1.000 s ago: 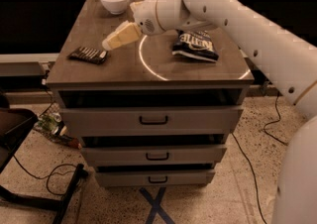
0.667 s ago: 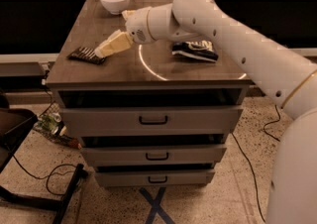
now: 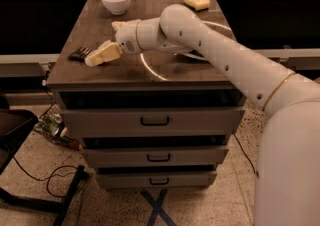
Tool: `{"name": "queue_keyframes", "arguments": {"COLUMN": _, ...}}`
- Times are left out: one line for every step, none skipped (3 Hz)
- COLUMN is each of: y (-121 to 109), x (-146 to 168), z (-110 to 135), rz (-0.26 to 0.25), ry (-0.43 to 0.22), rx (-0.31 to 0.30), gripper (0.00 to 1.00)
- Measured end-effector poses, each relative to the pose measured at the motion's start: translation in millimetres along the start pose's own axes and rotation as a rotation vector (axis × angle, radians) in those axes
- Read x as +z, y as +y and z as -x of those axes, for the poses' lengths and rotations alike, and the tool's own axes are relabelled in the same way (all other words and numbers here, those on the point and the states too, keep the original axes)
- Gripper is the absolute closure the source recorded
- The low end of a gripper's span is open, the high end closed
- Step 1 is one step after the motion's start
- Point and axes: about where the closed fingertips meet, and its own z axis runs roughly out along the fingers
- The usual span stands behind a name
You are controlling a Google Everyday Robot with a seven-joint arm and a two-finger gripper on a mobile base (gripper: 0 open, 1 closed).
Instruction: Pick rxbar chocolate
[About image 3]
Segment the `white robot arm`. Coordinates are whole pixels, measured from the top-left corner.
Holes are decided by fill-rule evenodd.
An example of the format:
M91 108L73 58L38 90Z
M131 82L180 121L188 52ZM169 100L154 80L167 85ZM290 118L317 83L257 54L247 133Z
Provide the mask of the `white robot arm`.
M269 120L257 158L254 226L320 226L320 84L212 30L183 5L116 22L85 60L96 66L147 50L198 51Z

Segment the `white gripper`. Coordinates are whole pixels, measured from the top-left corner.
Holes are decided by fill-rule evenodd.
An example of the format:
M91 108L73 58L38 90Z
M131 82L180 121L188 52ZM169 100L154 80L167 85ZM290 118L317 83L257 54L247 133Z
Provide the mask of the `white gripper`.
M111 25L115 31L116 42L107 40L102 43L85 58L85 63L93 67L116 60L123 52L126 54L141 53L142 48L139 45L137 34L139 23L140 20L113 21Z

